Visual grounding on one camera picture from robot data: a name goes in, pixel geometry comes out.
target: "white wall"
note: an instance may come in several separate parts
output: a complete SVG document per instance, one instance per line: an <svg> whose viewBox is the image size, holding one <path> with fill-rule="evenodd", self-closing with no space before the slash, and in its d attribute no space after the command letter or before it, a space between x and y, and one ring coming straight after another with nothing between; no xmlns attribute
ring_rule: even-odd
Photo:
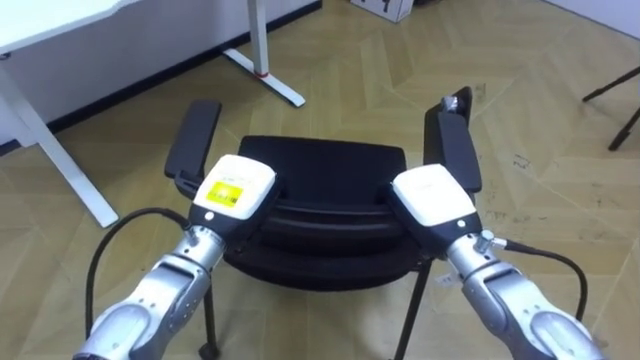
<svg viewBox="0 0 640 360"><path fill-rule="evenodd" d="M267 20L312 2L267 0ZM51 121L247 31L245 0L144 0L3 64ZM0 126L0 144L11 139Z"/></svg>
<svg viewBox="0 0 640 360"><path fill-rule="evenodd" d="M640 39L640 0L546 0Z"/></svg>

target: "wooden floor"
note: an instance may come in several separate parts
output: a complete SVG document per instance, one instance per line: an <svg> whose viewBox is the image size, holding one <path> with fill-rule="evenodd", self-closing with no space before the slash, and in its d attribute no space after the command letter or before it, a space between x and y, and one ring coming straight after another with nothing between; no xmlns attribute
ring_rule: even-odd
<svg viewBox="0 0 640 360"><path fill-rule="evenodd" d="M573 258L588 273L585 316L612 359L640 353L640 131L606 147L638 106L638 82L580 99L640 63L640 44L537 0L444 0L395 25L346 1L270 35L273 72L307 99L293 109L220 58L59 134L119 214L187 209L163 161L190 101L225 108L209 164L246 134L402 146L419 165L422 117L470 85L487 227ZM0 358L62 360L83 340L83 291L104 230L39 148L0 158ZM179 230L140 220L106 254L97 307L127 295ZM517 264L573 313L577 280L531 257ZM440 264L435 275L446 268ZM215 271L222 359L383 360L393 354L415 275L374 290L316 294ZM197 359L196 316L166 359ZM457 288L431 282L407 359L507 359Z"/></svg>

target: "chair leg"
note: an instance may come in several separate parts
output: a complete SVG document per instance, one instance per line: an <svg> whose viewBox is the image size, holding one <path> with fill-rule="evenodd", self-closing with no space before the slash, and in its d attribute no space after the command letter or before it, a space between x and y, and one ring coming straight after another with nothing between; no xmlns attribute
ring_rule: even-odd
<svg viewBox="0 0 640 360"><path fill-rule="evenodd" d="M416 322L416 316L418 315L420 303L422 302L422 295L424 294L424 289L427 286L427 280L429 279L432 262L433 259L425 259L422 264L420 264L420 272L418 272L418 279L416 280L416 285L413 288L413 294L411 295L411 301L409 302L409 310L407 311L407 317L404 320L402 334L400 335L400 341L398 342L396 355L393 357L393 360L403 360L404 355L407 352L407 346L409 345L413 325Z"/></svg>
<svg viewBox="0 0 640 360"><path fill-rule="evenodd" d="M202 360L214 360L220 356L216 340L216 325L213 312L213 290L211 286L204 295L204 325L207 332L207 343L200 347L198 354Z"/></svg>
<svg viewBox="0 0 640 360"><path fill-rule="evenodd" d="M629 119L629 121L624 125L622 129L620 129L618 135L616 135L616 137L611 142L611 145L609 145L609 151L618 150L622 142L629 136L629 134L631 134L631 128L633 127L633 125L635 125L638 119L640 119L640 108L636 110L635 114L631 116L631 119Z"/></svg>
<svg viewBox="0 0 640 360"><path fill-rule="evenodd" d="M622 84L623 82L631 79L634 76L640 75L640 67L637 67L631 71L629 71L628 73L620 76L619 78L615 79L614 81L612 81L611 83L605 85L604 87L601 87L599 89L594 90L593 92L591 92L589 95L585 96L584 98L582 98L582 102L587 102L591 99L593 99L596 96L600 96L602 94L604 94L605 92L611 90L612 88Z"/></svg>

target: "white box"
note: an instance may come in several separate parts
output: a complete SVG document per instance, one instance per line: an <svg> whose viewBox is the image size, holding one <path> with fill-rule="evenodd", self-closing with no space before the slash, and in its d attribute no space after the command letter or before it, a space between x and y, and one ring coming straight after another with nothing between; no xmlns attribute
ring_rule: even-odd
<svg viewBox="0 0 640 360"><path fill-rule="evenodd" d="M351 0L351 3L395 23L409 15L413 8L413 0Z"/></svg>

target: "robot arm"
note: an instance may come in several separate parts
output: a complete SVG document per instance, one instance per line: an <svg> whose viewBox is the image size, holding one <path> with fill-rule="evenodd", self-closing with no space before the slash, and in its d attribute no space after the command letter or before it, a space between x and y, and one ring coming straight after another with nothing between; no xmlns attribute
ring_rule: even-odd
<svg viewBox="0 0 640 360"><path fill-rule="evenodd" d="M193 226L126 299L96 320L74 360L159 360L191 319L211 285L226 244L243 240L275 198L268 166L226 155L200 186L189 220Z"/></svg>
<svg viewBox="0 0 640 360"><path fill-rule="evenodd" d="M425 254L453 266L465 297L514 359L606 359L580 322L493 254L471 199L443 166L408 170L392 188L392 209Z"/></svg>
<svg viewBox="0 0 640 360"><path fill-rule="evenodd" d="M225 243L194 226L163 256L126 299L96 320L74 360L160 359L173 336L191 319L211 284L210 271Z"/></svg>

